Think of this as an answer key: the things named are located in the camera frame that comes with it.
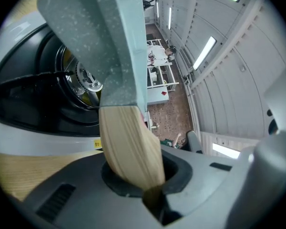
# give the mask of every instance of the black hole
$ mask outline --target black hole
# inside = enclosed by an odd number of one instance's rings
[[[269,124],[269,127],[268,127],[268,133],[271,135],[271,134],[275,134],[277,132],[278,128],[277,128],[277,125],[276,125],[276,121],[273,119],[270,124]]]
[[[267,111],[267,115],[268,115],[268,116],[272,116],[272,112],[271,112],[271,110],[270,110],[270,109],[268,109],[268,111]]]

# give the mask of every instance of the wooden handle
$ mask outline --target wooden handle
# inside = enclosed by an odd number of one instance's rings
[[[160,141],[147,129],[139,108],[101,107],[99,116],[102,148],[111,169],[155,202],[165,182]]]

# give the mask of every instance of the black cable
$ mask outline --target black cable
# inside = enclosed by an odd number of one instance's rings
[[[72,71],[44,72],[36,75],[25,75],[12,80],[8,80],[0,83],[0,96],[2,95],[2,92],[5,92],[15,87],[27,86],[30,84],[35,84],[37,81],[40,80],[51,79],[61,76],[68,76],[73,74],[74,72]]]

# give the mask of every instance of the ventilation grille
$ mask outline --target ventilation grille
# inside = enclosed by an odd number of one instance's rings
[[[36,214],[52,223],[74,191],[75,187],[70,184],[61,185],[38,209]]]

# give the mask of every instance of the white wall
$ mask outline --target white wall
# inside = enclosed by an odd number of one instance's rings
[[[155,10],[150,8],[144,11],[145,24],[155,24]]]
[[[171,30],[167,29],[169,7],[173,9]],[[191,79],[187,83],[196,105],[200,139],[208,133],[242,141],[267,136],[273,118],[266,114],[269,108],[263,94],[286,66],[286,26],[271,2],[159,0],[159,11],[156,22],[161,33],[180,49],[178,67]],[[187,52],[194,63],[210,36],[217,43],[194,71],[180,52]],[[202,143],[204,150],[211,148]]]
[[[213,143],[241,151],[245,147],[255,146],[258,143],[258,140],[201,132],[201,143],[203,146],[202,151],[205,155],[226,157],[225,155],[210,148],[213,146]]]

